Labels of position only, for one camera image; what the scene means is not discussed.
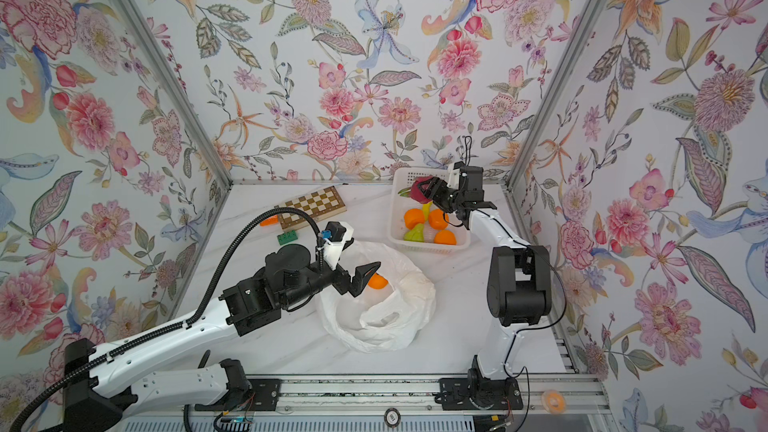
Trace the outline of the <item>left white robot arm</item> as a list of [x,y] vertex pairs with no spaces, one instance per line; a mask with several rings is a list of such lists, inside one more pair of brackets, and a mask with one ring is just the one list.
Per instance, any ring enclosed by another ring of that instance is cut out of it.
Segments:
[[359,296],[381,264],[348,272],[338,263],[342,250],[334,246],[331,260],[323,262],[313,260],[304,246],[284,246],[253,276],[225,289],[197,321],[184,316],[173,331],[153,329],[120,345],[100,345],[96,350],[105,362],[64,389],[64,430],[107,431],[131,415],[172,406],[232,410],[248,402],[253,386],[238,360],[189,370],[168,367],[197,349],[278,321],[327,287]]

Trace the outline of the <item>green pear fruit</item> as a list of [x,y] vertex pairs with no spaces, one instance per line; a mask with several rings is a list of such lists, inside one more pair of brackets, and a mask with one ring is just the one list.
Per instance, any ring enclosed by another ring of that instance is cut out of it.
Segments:
[[415,224],[404,234],[403,240],[407,242],[423,243],[425,241],[424,224]]

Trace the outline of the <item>red dragon fruit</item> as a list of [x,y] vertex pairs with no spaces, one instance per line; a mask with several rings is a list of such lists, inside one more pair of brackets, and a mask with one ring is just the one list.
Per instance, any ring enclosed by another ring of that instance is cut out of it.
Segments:
[[418,202],[419,204],[427,204],[429,201],[429,197],[425,194],[425,192],[418,192],[413,190],[413,183],[406,188],[403,188],[397,192],[397,194],[400,197],[403,198],[409,198],[411,200],[414,200]]

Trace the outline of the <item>white translucent plastic bag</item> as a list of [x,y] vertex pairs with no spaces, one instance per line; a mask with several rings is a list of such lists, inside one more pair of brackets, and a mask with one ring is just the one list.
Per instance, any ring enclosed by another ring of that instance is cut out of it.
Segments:
[[432,319],[436,308],[433,282],[405,254],[376,242],[360,242],[342,254],[340,265],[380,262],[381,289],[366,287],[358,297],[329,287],[314,299],[326,332],[347,348],[371,354],[407,348]]

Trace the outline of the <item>orange mandarin fruit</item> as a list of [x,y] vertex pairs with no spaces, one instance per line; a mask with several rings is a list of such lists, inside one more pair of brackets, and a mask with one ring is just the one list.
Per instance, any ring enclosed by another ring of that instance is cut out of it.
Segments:
[[373,290],[382,290],[389,286],[389,282],[386,278],[375,273],[367,283],[367,286]]
[[424,212],[422,209],[409,209],[404,213],[403,221],[407,230],[413,230],[416,226],[425,222]]
[[431,210],[427,221],[429,226],[436,231],[445,230],[449,226],[449,221],[446,219],[444,212],[439,209]]
[[444,229],[438,231],[433,239],[434,244],[455,246],[457,244],[456,236],[450,230]]

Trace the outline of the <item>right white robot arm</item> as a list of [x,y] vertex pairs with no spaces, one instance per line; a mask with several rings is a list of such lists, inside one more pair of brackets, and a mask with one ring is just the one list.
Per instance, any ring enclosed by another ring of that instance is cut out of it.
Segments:
[[418,178],[409,195],[452,215],[461,227],[491,247],[486,301],[496,324],[467,372],[468,391],[509,392],[515,376],[509,371],[525,335],[542,330],[540,320],[553,305],[549,253],[527,242],[507,225],[497,206],[485,198],[484,171],[457,162],[445,178]]

